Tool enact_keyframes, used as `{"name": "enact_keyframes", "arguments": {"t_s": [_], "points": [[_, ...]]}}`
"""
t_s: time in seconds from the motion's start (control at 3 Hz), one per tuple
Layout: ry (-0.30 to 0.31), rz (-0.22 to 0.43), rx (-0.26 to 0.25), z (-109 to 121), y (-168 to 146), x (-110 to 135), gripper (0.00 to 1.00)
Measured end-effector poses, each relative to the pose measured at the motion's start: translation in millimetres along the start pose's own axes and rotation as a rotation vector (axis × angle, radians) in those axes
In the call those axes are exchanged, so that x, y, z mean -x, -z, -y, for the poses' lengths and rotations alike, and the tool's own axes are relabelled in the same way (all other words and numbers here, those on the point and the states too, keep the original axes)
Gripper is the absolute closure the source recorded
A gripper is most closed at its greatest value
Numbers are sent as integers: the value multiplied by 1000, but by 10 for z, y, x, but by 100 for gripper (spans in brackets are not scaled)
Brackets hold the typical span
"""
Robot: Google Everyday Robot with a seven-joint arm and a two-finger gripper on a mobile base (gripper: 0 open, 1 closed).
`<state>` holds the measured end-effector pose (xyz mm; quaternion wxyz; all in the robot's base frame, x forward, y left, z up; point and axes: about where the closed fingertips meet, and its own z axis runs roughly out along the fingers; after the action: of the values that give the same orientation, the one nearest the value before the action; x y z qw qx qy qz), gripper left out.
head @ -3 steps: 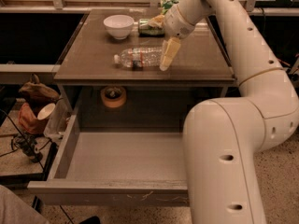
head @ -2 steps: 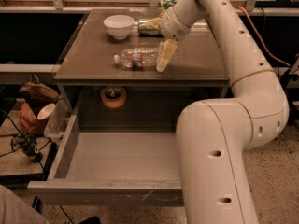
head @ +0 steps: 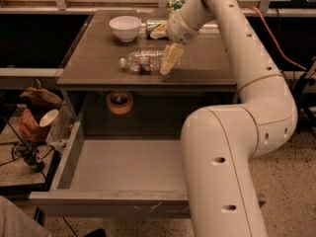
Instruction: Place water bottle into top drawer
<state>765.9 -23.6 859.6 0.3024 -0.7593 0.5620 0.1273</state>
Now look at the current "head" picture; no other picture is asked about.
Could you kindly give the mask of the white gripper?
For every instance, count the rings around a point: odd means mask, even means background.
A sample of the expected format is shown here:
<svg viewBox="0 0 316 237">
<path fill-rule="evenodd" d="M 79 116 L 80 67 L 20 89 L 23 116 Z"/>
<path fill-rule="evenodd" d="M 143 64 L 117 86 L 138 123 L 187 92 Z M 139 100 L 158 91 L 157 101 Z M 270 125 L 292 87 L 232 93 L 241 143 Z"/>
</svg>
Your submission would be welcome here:
<svg viewBox="0 0 316 237">
<path fill-rule="evenodd" d="M 167 44 L 164 50 L 160 68 L 162 75 L 167 75 L 179 61 L 184 53 L 183 44 L 190 43 L 197 35 L 198 30 L 193 29 L 184 20 L 179 10 L 170 16 L 168 24 L 162 23 L 151 32 L 150 37 L 154 40 L 168 36 L 174 42 L 173 44 Z"/>
</svg>

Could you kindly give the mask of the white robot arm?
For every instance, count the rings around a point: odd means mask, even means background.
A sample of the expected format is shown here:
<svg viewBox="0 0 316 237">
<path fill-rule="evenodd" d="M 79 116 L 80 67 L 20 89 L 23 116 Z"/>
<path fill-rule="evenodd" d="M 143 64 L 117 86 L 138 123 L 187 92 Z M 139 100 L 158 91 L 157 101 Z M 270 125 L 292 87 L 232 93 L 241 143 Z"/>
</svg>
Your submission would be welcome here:
<svg viewBox="0 0 316 237">
<path fill-rule="evenodd" d="M 188 0 L 170 17 L 160 72 L 185 44 L 216 21 L 240 101 L 191 113 L 181 131 L 182 159 L 195 237 L 268 237 L 248 161 L 283 146 L 297 109 L 289 88 L 237 0 Z"/>
</svg>

